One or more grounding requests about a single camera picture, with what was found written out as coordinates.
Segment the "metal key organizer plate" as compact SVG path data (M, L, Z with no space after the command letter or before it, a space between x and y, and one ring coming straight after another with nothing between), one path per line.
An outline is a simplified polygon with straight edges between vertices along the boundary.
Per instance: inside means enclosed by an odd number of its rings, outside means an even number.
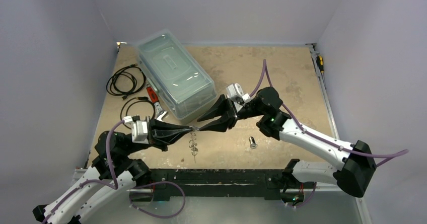
M192 126L192 131L190 132L190 141L189 141L189 148L191 149L191 154L193 156L194 162L196 163L196 156L199 153L199 150L197 148L197 132L198 128L195 126Z

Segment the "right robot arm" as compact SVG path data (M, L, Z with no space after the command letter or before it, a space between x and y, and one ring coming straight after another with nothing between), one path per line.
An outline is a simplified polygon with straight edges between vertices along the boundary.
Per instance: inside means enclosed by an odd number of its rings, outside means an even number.
M197 119L208 121L199 130L225 132L239 120L259 116L256 126L263 135L294 144L324 160L322 163L290 161L282 177L287 186L321 182L337 185L353 197L363 197L377 168L369 145L361 140L350 143L331 138L301 126L295 117L280 109L282 103L273 87L262 88L251 97L243 94L239 84L231 84L227 95L220 95Z

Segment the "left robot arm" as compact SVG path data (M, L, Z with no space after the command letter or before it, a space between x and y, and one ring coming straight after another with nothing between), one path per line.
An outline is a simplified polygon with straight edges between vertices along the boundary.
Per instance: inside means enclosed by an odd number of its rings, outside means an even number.
M148 148L167 151L192 126L175 125L139 116L125 116L111 130L103 132L96 144L98 156L83 175L51 204L33 209L40 223L83 223L107 202L130 189L146 189L153 197L157 185L172 182L152 179L152 171L141 159L129 155Z

